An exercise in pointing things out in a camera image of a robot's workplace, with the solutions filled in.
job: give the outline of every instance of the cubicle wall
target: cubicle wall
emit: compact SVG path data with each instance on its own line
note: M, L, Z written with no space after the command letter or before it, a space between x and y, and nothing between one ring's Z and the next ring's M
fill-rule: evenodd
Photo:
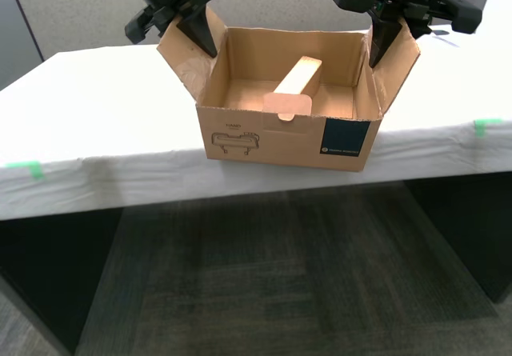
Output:
M16 0L0 0L0 90L42 59Z
M63 50L128 43L124 25L142 0L20 0L45 58ZM470 0L483 6L486 0ZM215 0L228 25L286 30L360 30L365 14L339 10L331 0ZM157 42L153 32L148 42Z

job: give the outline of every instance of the open cardboard box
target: open cardboard box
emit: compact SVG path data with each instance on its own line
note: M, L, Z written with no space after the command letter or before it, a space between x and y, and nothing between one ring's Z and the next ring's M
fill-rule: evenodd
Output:
M364 168L381 120L419 56L405 23L371 69L371 33L227 28L213 11L207 17L216 58L175 22L158 50L196 101L208 158ZM303 106L307 94L269 102L268 94L303 56L322 61L320 85L309 107Z

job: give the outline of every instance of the table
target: table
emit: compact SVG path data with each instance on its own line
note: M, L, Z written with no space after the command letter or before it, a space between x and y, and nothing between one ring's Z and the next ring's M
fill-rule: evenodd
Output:
M358 174L207 160L194 101L154 46L57 54L0 92L0 220L512 169L494 46L460 34L419 44Z

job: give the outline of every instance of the wooden block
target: wooden block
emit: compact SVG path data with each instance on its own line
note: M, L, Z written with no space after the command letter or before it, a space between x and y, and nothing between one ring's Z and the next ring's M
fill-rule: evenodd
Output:
M278 104L282 102L282 106L288 104L290 110L297 111L296 114L306 114L307 110L309 110L310 114L311 99L318 92L318 88L320 88L321 68L322 60L303 56L274 91L275 94L304 94L309 96L309 101L304 101L305 99L303 98L299 99L284 96L281 100L279 97L274 98L269 96L266 101L269 104ZM296 101L297 104L290 103L290 100ZM294 119L296 114L278 113L278 117L284 122L290 122Z
M322 60L302 57L274 91L276 94L307 94L313 98L320 87Z

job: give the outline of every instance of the floor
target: floor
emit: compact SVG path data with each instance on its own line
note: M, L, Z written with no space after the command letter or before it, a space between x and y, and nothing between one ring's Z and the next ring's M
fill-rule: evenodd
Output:
M2 355L54 354L0 298ZM126 209L79 356L509 355L494 306L402 184Z

